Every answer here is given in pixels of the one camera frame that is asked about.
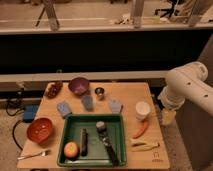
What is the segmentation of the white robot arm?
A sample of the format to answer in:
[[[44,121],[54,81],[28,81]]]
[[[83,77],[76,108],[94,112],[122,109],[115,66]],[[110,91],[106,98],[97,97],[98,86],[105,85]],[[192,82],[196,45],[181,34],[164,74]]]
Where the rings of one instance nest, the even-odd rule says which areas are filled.
[[[167,72],[166,86],[158,96],[163,109],[162,124],[169,125],[175,118],[176,111],[188,99],[213,116],[213,87],[207,85],[207,67],[199,62],[191,62]]]

